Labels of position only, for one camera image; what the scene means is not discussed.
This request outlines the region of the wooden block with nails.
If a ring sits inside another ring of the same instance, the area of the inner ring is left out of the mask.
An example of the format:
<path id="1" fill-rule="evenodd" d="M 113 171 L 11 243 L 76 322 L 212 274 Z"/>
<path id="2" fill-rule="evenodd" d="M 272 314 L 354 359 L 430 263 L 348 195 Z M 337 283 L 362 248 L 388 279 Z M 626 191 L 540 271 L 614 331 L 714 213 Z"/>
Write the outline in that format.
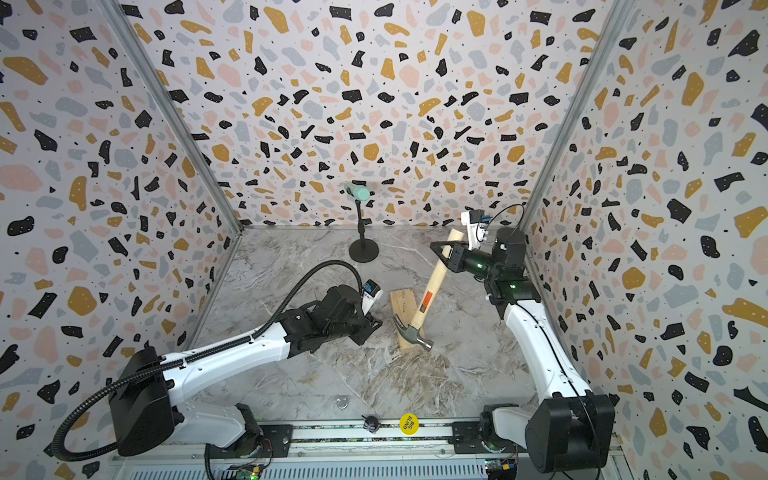
<path id="1" fill-rule="evenodd" d="M 401 289 L 390 292 L 390 302 L 393 313 L 399 318 L 401 323 L 408 328 L 413 316 L 417 313 L 417 302 L 412 289 Z M 411 351 L 413 349 L 422 349 L 420 343 L 412 344 L 402 337 L 397 336 L 399 350 L 401 352 Z"/>

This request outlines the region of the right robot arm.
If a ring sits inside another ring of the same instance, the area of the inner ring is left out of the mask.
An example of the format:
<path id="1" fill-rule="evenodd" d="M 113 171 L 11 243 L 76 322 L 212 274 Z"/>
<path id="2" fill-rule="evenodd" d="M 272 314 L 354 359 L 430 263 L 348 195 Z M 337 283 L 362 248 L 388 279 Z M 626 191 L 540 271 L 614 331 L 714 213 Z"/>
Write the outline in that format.
<path id="1" fill-rule="evenodd" d="M 488 301 L 511 331 L 534 380 L 538 405 L 527 412 L 514 404 L 487 405 L 477 435 L 489 450 L 524 450 L 542 474 L 602 470 L 613 433 L 615 408 L 578 374 L 557 339 L 524 260 L 522 231 L 501 228 L 490 252 L 458 240 L 433 242 L 442 266 L 480 281 Z"/>

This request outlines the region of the wooden handle claw hammer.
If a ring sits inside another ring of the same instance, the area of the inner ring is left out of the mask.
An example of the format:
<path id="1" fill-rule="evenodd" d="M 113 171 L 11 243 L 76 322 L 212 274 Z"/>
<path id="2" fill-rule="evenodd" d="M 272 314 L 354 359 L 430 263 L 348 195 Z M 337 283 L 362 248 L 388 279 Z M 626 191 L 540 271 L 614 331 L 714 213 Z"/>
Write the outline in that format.
<path id="1" fill-rule="evenodd" d="M 431 308 L 431 305 L 436 299 L 437 294 L 442 286 L 446 274 L 447 270 L 440 264 L 438 260 L 432 275 L 430 276 L 425 293 L 422 296 L 419 304 L 417 304 L 417 313 L 413 316 L 411 324 L 408 328 L 406 328 L 401 323 L 396 315 L 394 317 L 394 322 L 398 334 L 401 334 L 404 339 L 412 344 L 420 343 L 422 348 L 426 351 L 430 351 L 432 349 L 433 342 L 424 336 L 422 327 Z"/>

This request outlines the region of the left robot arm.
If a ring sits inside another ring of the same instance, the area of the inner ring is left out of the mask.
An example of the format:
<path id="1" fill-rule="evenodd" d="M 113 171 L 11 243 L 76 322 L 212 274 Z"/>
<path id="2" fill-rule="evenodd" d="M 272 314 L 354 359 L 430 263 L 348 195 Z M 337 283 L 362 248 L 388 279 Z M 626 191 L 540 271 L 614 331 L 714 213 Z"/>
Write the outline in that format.
<path id="1" fill-rule="evenodd" d="M 195 402 L 193 396 L 250 369 L 314 353 L 336 339 L 363 344 L 382 324 L 370 313 L 381 295 L 372 280 L 360 290 L 331 287 L 322 300 L 287 310 L 272 325 L 202 349 L 166 356 L 152 347 L 139 351 L 125 376 L 152 367 L 162 370 L 110 395 L 118 453 L 140 455 L 164 443 L 208 444 L 220 458 L 254 452 L 265 435 L 248 406 L 218 407 Z"/>

